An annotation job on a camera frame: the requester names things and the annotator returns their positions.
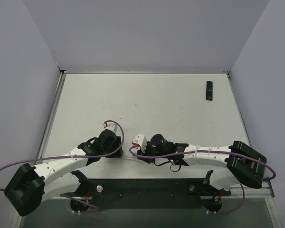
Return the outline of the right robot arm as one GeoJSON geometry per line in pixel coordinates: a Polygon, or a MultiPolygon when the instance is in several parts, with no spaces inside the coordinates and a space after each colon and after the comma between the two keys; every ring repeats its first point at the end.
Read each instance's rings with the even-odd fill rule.
{"type": "Polygon", "coordinates": [[[217,190],[235,184],[259,189],[263,184],[266,157],[241,141],[234,141],[232,145],[224,147],[201,147],[169,142],[161,134],[154,135],[149,141],[144,135],[136,134],[132,145],[137,149],[134,156],[146,163],[167,159],[178,167],[212,167],[204,180],[217,190]]]}

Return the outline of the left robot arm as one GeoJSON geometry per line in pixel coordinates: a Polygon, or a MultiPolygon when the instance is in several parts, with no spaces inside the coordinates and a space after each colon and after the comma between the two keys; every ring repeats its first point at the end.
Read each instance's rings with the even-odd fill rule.
{"type": "Polygon", "coordinates": [[[25,163],[17,169],[4,195],[22,217],[52,197],[69,193],[84,195],[93,187],[80,168],[102,157],[122,154],[123,142],[124,135],[118,136],[114,130],[105,129],[98,137],[79,144],[63,156],[34,166],[25,163]]]}

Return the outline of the black remote control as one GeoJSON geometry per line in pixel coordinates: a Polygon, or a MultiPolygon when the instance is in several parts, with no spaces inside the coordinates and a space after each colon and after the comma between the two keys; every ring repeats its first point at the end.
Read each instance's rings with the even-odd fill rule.
{"type": "Polygon", "coordinates": [[[213,82],[212,81],[206,82],[206,100],[208,101],[213,100],[213,82]]]}

